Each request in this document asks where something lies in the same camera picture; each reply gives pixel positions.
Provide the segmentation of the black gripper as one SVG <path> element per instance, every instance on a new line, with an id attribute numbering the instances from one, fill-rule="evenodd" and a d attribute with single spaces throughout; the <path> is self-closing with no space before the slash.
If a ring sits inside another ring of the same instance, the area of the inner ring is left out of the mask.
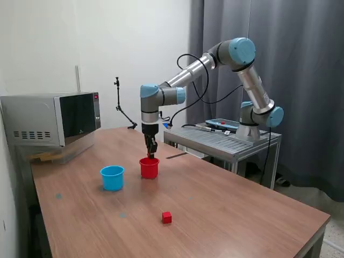
<path id="1" fill-rule="evenodd" d="M 159 125 L 142 123 L 141 129 L 145 138 L 147 155 L 150 159 L 153 159 L 155 158 L 155 153 L 157 150 L 157 142 L 155 141 L 155 135 L 159 132 Z"/>

